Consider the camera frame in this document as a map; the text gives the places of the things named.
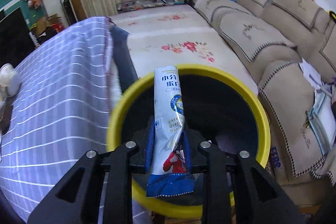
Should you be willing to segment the blue white snack bag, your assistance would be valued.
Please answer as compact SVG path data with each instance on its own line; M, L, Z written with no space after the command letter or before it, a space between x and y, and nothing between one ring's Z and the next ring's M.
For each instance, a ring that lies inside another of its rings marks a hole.
M150 120L145 164L150 173L148 197L180 196L194 191L179 73L174 65L154 71L154 117Z

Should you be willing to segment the yellow rim trash bin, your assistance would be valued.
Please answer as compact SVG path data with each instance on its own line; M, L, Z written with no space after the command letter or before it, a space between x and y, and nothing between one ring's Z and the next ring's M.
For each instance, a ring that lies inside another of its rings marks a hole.
M261 166L268 161L270 129L265 111L256 94L233 75L205 65L178 66L182 101L186 117L187 140L190 143L192 170L206 162L197 147L201 141L216 143L236 154L247 151ZM154 74L137 80L124 92L114 108L106 132L107 149L133 140L139 153L132 158L134 166L145 163L149 125L154 114ZM203 178L198 176L192 193L173 197L148 197L148 174L134 174L132 197L146 209L173 218L198 218L202 215Z

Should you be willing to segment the blue checkered tablecloth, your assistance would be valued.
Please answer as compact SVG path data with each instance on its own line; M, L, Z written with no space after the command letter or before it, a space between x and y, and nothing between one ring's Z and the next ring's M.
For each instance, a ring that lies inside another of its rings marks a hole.
M1 140L1 192L21 220L86 151L106 150L111 22L68 27L16 68L21 88Z

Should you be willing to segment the papers on sofa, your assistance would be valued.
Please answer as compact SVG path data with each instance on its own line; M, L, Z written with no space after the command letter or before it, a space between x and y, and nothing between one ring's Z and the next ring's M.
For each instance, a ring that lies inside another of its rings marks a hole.
M303 76L314 89L314 104L306 116L319 148L326 155L335 142L335 117L332 110L332 87L322 81L321 75L305 59L299 63Z

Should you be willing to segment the large black television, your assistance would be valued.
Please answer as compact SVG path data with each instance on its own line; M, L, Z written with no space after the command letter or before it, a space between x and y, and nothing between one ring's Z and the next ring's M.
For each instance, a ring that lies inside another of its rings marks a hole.
M1 20L0 36L1 67L9 63L16 68L35 50L35 44L20 7Z

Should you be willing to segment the beige sofa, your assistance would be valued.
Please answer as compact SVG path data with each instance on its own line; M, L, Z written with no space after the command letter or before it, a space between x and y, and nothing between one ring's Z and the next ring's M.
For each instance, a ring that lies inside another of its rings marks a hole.
M335 23L312 0L190 0L236 53L269 119L271 174L293 202L319 205L331 192L335 158L321 151L308 113L317 79L335 77Z

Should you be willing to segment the cardboard boxes by tv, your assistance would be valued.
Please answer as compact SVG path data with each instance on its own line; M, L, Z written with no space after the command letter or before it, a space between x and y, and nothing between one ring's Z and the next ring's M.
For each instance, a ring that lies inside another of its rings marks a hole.
M65 30L65 27L58 14L44 16L30 28L30 31L36 37L39 44L43 44L63 30Z

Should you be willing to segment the black tower fan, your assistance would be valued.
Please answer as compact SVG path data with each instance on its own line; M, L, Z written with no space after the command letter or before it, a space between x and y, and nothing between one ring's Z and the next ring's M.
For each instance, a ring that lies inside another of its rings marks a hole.
M70 0L60 0L64 15L66 16L66 20L68 24L71 26L77 23L77 19L75 13L72 9L71 1Z

